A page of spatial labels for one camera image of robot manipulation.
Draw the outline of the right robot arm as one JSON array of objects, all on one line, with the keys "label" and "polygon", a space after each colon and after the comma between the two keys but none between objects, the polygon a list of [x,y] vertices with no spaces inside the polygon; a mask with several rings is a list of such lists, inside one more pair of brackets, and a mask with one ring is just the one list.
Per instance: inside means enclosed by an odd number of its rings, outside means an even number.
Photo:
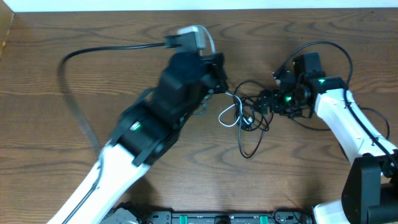
[{"label": "right robot arm", "polygon": [[260,113],[298,118],[308,110],[322,119],[351,164],[341,198],[313,207],[314,223],[397,221],[397,146],[367,119],[340,77],[328,77],[317,53],[293,60],[293,72],[274,75],[279,87],[262,90]]}]

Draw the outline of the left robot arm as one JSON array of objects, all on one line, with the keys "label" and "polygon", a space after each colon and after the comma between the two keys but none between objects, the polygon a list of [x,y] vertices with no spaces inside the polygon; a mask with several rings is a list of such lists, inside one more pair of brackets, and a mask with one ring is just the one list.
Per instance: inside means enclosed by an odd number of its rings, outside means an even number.
[{"label": "left robot arm", "polygon": [[99,159],[50,223],[99,223],[177,141],[206,96],[228,89],[224,55],[174,54],[157,87],[119,117]]}]

